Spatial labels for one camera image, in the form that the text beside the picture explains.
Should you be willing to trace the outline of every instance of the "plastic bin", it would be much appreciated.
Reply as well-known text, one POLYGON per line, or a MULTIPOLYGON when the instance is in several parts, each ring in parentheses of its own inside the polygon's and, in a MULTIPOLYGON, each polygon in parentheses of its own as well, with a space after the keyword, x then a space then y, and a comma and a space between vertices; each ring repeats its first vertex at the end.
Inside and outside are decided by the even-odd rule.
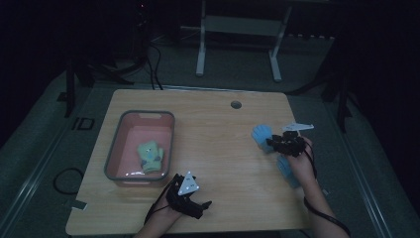
POLYGON ((167 111, 125 112, 105 164, 105 175, 119 186, 163 186, 168 182, 174 131, 174 116, 167 111), (160 170, 146 173, 139 146, 156 142, 163 150, 160 170))

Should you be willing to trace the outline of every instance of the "person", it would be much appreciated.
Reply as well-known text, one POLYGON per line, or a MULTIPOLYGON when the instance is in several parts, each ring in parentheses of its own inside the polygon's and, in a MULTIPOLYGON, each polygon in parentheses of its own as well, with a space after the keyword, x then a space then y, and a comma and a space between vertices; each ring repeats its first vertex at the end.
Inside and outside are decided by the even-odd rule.
MULTIPOLYGON (((315 178, 312 163, 309 161, 313 159, 309 156, 312 155, 312 142, 305 137, 303 137, 303 139, 307 143, 305 149, 306 153, 302 153, 296 158, 292 156, 284 156, 289 161, 293 174, 301 184, 306 202, 308 202, 310 207, 314 208, 316 211, 321 212, 335 220, 335 214, 328 204, 324 193, 322 192, 321 187, 315 178)), ((157 202, 156 208, 167 206, 168 203, 164 195, 163 198, 157 202)), ((308 214, 314 237, 350 237, 346 230, 336 223, 331 222, 330 220, 327 220, 324 217, 311 211, 308 212, 308 214)), ((169 230, 169 228, 176 222, 179 217, 181 217, 181 215, 182 214, 180 212, 177 212, 170 207, 157 210, 157 212, 154 212, 148 222, 134 237, 158 238, 166 233, 166 231, 169 230)))

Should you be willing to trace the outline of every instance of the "light wood table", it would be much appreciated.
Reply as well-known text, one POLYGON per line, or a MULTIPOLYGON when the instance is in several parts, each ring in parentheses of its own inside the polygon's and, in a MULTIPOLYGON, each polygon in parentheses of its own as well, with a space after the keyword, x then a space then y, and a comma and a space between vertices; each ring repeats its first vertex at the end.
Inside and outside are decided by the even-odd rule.
POLYGON ((212 200, 199 219, 182 216, 168 233, 255 231, 308 228, 299 193, 251 136, 258 124, 281 127, 294 121, 284 94, 236 91, 117 90, 108 108, 77 200, 70 235, 133 234, 162 187, 118 187, 104 165, 120 116, 127 110, 166 110, 175 116, 170 177, 191 171, 200 190, 191 199, 212 200), (234 109, 232 101, 242 107, 234 109))

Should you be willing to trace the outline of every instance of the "blue object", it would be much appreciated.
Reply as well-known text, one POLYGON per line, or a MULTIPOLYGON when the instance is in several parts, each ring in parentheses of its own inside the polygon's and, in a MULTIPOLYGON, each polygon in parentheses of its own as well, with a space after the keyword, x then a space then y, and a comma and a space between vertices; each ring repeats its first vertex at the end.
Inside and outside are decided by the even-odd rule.
POLYGON ((271 128, 266 125, 258 125, 254 127, 252 136, 259 147, 265 152, 273 152, 274 149, 266 143, 266 139, 272 138, 271 128))
POLYGON ((294 176, 290 164, 284 156, 280 155, 277 157, 277 167, 292 188, 300 187, 299 181, 294 176))

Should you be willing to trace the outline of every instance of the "green object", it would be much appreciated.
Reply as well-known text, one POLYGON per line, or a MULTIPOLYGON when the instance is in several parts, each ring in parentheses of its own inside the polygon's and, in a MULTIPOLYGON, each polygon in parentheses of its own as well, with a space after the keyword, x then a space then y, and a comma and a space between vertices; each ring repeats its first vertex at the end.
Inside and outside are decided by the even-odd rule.
POLYGON ((145 174, 160 171, 163 149, 158 146, 156 141, 149 141, 139 145, 137 151, 145 174))

